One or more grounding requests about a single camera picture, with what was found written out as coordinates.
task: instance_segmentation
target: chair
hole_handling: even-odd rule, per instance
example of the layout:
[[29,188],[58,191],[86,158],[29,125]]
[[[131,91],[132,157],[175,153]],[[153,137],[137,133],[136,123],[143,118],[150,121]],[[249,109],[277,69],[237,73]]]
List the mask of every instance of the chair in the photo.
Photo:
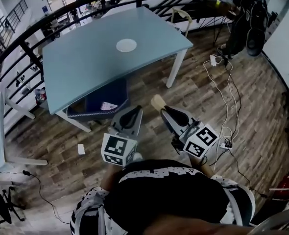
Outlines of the chair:
[[129,106],[127,81],[125,78],[120,78],[88,94],[82,101],[69,106],[66,114],[68,118],[78,121],[98,121],[112,119],[117,112],[127,106]]
[[25,207],[15,205],[12,203],[12,200],[11,200],[12,190],[14,190],[13,187],[10,187],[8,189],[8,196],[6,196],[6,190],[3,190],[3,195],[0,194],[0,216],[3,218],[3,220],[0,220],[0,224],[4,222],[7,222],[9,224],[12,223],[11,215],[9,212],[13,212],[21,222],[25,220],[24,218],[20,218],[14,209],[14,207],[17,207],[17,208],[25,210]]

